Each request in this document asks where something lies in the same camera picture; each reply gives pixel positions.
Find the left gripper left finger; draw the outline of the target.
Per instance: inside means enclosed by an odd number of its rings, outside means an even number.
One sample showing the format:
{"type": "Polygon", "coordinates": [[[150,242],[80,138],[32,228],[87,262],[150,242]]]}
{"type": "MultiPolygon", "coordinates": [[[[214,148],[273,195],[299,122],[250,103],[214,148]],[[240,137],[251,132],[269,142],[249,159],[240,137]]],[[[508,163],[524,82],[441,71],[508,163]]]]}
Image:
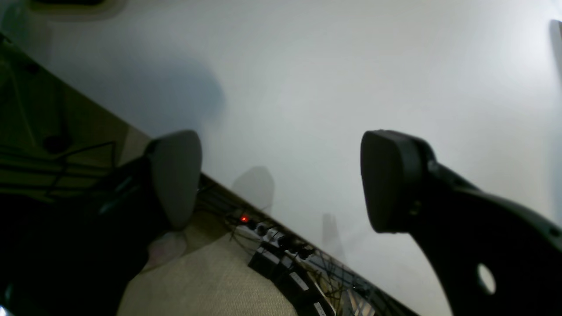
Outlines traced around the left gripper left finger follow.
{"type": "Polygon", "coordinates": [[[149,244],[188,224],[201,168],[199,136],[183,130],[77,196],[2,194],[1,314],[116,315],[149,244]]]}

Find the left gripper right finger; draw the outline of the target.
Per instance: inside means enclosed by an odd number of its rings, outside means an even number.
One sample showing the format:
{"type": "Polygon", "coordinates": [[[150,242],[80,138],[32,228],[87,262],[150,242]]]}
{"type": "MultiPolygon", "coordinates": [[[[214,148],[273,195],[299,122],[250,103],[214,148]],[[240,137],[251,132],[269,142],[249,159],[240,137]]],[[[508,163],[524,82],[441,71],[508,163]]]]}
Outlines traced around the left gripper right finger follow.
{"type": "Polygon", "coordinates": [[[559,316],[561,228],[440,164],[423,139],[364,133],[360,170],[377,233],[407,233],[454,316],[559,316]]]}

